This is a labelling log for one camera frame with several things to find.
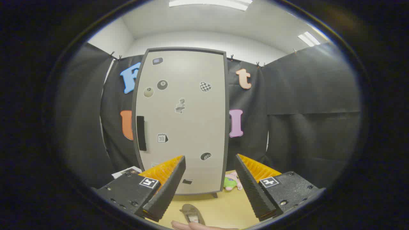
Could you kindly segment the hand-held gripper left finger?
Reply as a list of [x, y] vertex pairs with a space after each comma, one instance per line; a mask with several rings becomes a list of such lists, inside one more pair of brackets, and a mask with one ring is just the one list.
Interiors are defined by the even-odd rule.
[[169, 207], [185, 169], [185, 157], [177, 156], [142, 173], [134, 169], [124, 171], [94, 192], [129, 215], [158, 222]]

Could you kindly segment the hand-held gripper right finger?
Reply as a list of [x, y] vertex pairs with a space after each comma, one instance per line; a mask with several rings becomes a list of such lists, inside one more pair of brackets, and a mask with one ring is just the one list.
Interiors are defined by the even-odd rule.
[[241, 154], [235, 156], [235, 171], [260, 221], [299, 208], [325, 191], [294, 171], [280, 173]]

